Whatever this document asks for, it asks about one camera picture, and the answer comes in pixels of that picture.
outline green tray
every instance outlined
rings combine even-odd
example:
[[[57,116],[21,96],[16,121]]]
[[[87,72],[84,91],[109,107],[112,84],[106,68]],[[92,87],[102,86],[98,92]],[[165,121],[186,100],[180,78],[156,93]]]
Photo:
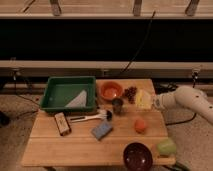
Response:
[[[87,92],[85,107],[65,107],[78,94]],[[40,108],[46,112],[90,112],[95,108],[95,77],[50,77]]]

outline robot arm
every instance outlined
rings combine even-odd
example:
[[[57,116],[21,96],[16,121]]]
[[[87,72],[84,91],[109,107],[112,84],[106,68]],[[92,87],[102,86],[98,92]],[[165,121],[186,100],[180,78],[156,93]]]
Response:
[[[153,101],[156,109],[188,108],[213,125],[213,105],[204,92],[189,86],[181,86],[173,92],[157,95]]]

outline floor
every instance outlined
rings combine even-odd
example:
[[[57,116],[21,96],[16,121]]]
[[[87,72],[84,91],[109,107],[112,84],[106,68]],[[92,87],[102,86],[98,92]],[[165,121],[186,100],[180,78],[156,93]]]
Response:
[[[26,95],[39,102],[41,95]],[[33,122],[37,105],[15,95],[0,95],[0,110],[10,116],[11,123],[0,128],[0,171],[44,171],[44,168],[22,167],[20,164]],[[184,120],[193,115],[186,109],[163,111],[166,122]],[[213,170],[213,127],[199,115],[190,123],[168,126],[169,136],[177,145],[177,161],[192,171]],[[125,171],[124,167],[72,167],[58,171]],[[152,171],[165,171],[153,167]]]

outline orange bowl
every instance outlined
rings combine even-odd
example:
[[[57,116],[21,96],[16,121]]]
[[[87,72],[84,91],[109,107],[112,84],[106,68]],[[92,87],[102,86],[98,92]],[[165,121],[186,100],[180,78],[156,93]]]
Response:
[[[100,87],[100,96],[105,100],[113,100],[119,98],[123,94],[123,88],[120,84],[114,81],[107,81]]]

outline grapes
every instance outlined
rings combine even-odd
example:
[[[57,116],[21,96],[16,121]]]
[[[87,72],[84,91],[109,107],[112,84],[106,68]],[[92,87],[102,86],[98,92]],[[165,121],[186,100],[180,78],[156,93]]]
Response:
[[[131,86],[124,90],[123,96],[128,98],[129,103],[134,104],[136,93],[137,93],[137,87]]]

